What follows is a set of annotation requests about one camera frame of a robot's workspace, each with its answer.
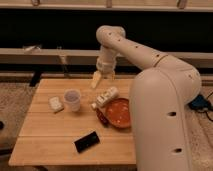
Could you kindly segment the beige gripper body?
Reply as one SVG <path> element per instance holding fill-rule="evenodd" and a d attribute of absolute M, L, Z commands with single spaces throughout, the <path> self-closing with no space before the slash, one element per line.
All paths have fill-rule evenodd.
<path fill-rule="evenodd" d="M 96 68 L 101 74 L 110 74 L 115 69 L 115 59 L 98 57 L 96 62 Z"/>

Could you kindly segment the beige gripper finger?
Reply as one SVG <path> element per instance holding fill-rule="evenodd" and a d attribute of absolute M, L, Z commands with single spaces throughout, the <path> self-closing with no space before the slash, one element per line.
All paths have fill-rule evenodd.
<path fill-rule="evenodd" d="M 110 81 L 113 81 L 115 79 L 115 72 L 111 72 L 108 77 Z"/>
<path fill-rule="evenodd" d="M 92 82 L 91 82 L 91 87 L 93 89 L 95 89 L 97 87 L 97 85 L 99 84 L 101 78 L 102 78 L 102 74 L 99 71 L 95 71 L 93 73 Z"/>

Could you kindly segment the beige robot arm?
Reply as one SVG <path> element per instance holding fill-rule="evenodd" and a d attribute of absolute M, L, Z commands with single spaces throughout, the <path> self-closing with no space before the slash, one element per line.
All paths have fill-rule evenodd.
<path fill-rule="evenodd" d="M 126 38 L 119 26 L 96 31 L 101 44 L 97 70 L 108 74 L 121 54 L 141 72 L 129 90 L 137 171 L 193 171 L 185 106 L 201 90 L 191 64 Z"/>

